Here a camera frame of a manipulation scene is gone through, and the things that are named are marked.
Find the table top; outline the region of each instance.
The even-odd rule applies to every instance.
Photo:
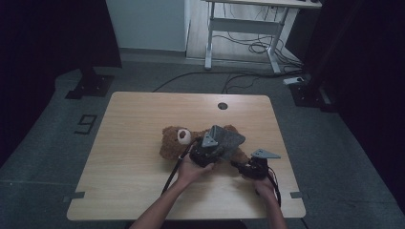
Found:
[[[228,108],[221,110],[219,103]],[[282,195],[286,218],[306,210],[270,100],[264,95],[114,93],[100,124],[77,192],[70,220],[137,219],[159,196],[176,161],[160,154],[161,130],[179,125],[203,131],[232,124],[246,138],[248,156],[261,148],[270,159]],[[181,194],[168,219],[263,219],[266,212],[251,183],[228,162],[219,164]]]
[[[262,5],[273,7],[301,8],[301,9],[321,9],[322,3],[312,3],[310,0],[305,2],[298,0],[203,0],[206,2],[215,3],[231,3],[231,4],[247,4],[247,5]]]

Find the black cable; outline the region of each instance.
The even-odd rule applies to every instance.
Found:
[[[274,20],[273,20],[273,21],[276,21],[276,19],[277,19],[277,13],[278,13],[278,7],[276,8],[276,13],[274,13]]]
[[[281,207],[281,194],[280,194],[280,190],[278,188],[278,182],[274,181],[273,177],[270,174],[267,174],[267,178],[270,180],[271,184],[274,187],[274,191],[275,191],[276,196],[277,196],[277,202],[278,202],[279,206]]]
[[[236,38],[231,36],[230,32],[228,32],[228,36],[229,37],[222,36],[222,35],[214,35],[213,37],[221,37],[221,38],[227,39],[227,40],[229,40],[231,42],[234,42],[234,43],[237,43],[237,44],[240,44],[240,45],[248,46],[248,50],[250,52],[253,52],[253,53],[267,52],[267,50],[271,46],[271,42],[272,42],[272,39],[273,39],[273,37],[270,36],[270,35],[263,36],[263,37],[260,37],[260,35],[258,35],[258,38],[256,38],[256,39],[246,39],[246,40],[236,39]],[[270,43],[263,42],[261,39],[264,39],[264,38],[271,38]],[[257,41],[257,42],[244,43],[244,41]],[[281,39],[279,39],[279,41],[282,43],[282,47],[281,47],[280,50],[276,48],[275,49],[275,54],[277,55],[277,57],[279,57],[280,61],[283,64],[290,64],[290,65],[294,65],[294,66],[296,66],[298,68],[302,68],[304,65],[299,60],[294,60],[294,59],[291,59],[291,58],[286,57],[285,55],[283,55],[283,48],[285,46],[285,43]],[[260,47],[263,50],[262,51],[257,51],[257,50],[255,50],[255,47]]]
[[[229,11],[230,11],[230,14],[233,16],[233,18],[235,18],[235,15],[232,12],[232,4],[229,4]]]
[[[182,163],[182,160],[183,160],[184,157],[188,154],[188,151],[190,150],[190,148],[191,148],[191,146],[194,144],[194,142],[196,142],[198,139],[199,139],[199,138],[197,137],[197,138],[195,138],[190,144],[188,144],[188,146],[185,148],[184,152],[182,152],[182,154],[179,156],[179,159],[178,159],[178,161],[176,162],[176,165],[175,165],[175,167],[173,168],[172,173],[170,174],[169,178],[167,179],[166,184],[164,185],[164,188],[163,188],[163,190],[161,191],[161,194],[160,194],[160,195],[162,195],[164,192],[167,191],[167,189],[169,188],[170,183],[172,182],[173,177],[175,176],[176,172],[178,171],[178,169],[179,169],[179,167],[180,167],[180,165],[181,165],[181,163]]]
[[[211,18],[210,17],[210,15],[209,15],[209,12],[210,12],[210,8],[209,8],[209,2],[208,2],[208,9],[207,9],[207,11],[206,11],[206,27],[209,29],[209,19]]]
[[[182,77],[188,76],[188,75],[190,75],[190,74],[197,74],[197,73],[184,73],[184,74],[178,75],[178,76],[176,76],[176,77],[174,77],[174,78],[172,78],[172,79],[166,81],[166,82],[163,83],[162,85],[158,86],[154,91],[152,91],[152,93],[155,93],[157,90],[159,90],[160,88],[164,87],[165,85],[171,83],[172,81],[175,81],[175,80],[178,79],[178,78],[182,78]],[[200,74],[214,74],[214,73],[213,73],[213,72],[201,72]]]
[[[275,172],[274,172],[274,170],[273,170],[273,169],[271,169],[270,167],[268,167],[268,169],[271,171],[271,173],[273,173],[273,174],[274,174],[274,181],[276,182],[276,184],[277,184],[277,186],[278,186],[278,180],[277,180],[276,173],[275,173]]]
[[[289,72],[289,73],[279,73],[279,74],[259,74],[259,73],[240,73],[240,74],[238,74],[238,75],[234,75],[234,76],[229,76],[228,78],[227,78],[227,80],[225,81],[225,84],[224,84],[224,87],[223,87],[223,90],[222,90],[222,94],[223,93],[226,93],[226,94],[228,94],[228,90],[229,89],[231,89],[231,88],[243,88],[243,87],[241,87],[241,86],[231,86],[231,87],[227,87],[227,85],[231,82],[231,81],[233,81],[233,80],[235,80],[235,79],[237,79],[237,78],[241,78],[241,77],[247,77],[247,76],[255,76],[255,77],[257,77],[258,79],[259,78],[277,78],[277,77],[282,77],[282,76],[287,76],[287,75],[295,75],[295,74],[303,74],[303,73],[305,73],[305,72],[303,72],[303,71],[301,71],[301,70],[297,70],[297,71],[291,71],[291,72]]]
[[[255,20],[257,19],[257,17],[259,16],[259,14],[263,11],[263,6],[260,7],[260,11],[257,13],[256,17],[254,18]]]
[[[226,18],[225,3],[224,3],[224,18]]]
[[[278,8],[278,7],[277,7],[277,8]],[[274,8],[273,8],[273,9],[274,9]],[[284,12],[284,10],[285,10],[285,8],[282,8],[282,9],[283,9],[283,10],[281,10],[280,13],[281,13],[281,12]],[[272,13],[276,13],[276,11],[274,11],[274,10],[272,10],[271,12],[272,12]]]
[[[304,221],[304,218],[301,218],[301,221],[303,222],[303,224],[304,224],[305,228],[309,229],[309,227],[308,227],[307,223]]]
[[[265,18],[263,18],[263,20],[264,21],[266,21],[266,19],[267,19],[267,16],[268,16],[268,11],[270,10],[270,7],[267,7],[267,12],[266,12],[266,16],[265,16]]]

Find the human hand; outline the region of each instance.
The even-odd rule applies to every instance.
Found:
[[[247,177],[244,178],[251,180],[253,187],[262,198],[275,199],[275,188],[267,177],[265,177],[264,179],[250,179]]]
[[[179,168],[178,182],[188,186],[192,182],[196,181],[201,175],[206,174],[214,169],[214,164],[208,164],[204,168],[194,163],[189,155],[186,155],[182,159],[181,166]]]

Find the teddy bear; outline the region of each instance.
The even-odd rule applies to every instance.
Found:
[[[224,129],[238,133],[232,125],[224,126]],[[203,137],[209,129],[200,132],[192,132],[181,126],[169,126],[162,130],[163,137],[161,139],[160,155],[169,160],[176,160],[185,151],[188,144],[196,137]],[[239,147],[230,158],[231,161],[237,163],[247,163],[249,158]]]

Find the white wall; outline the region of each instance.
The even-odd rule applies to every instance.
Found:
[[[107,0],[118,46],[184,52],[189,0]]]

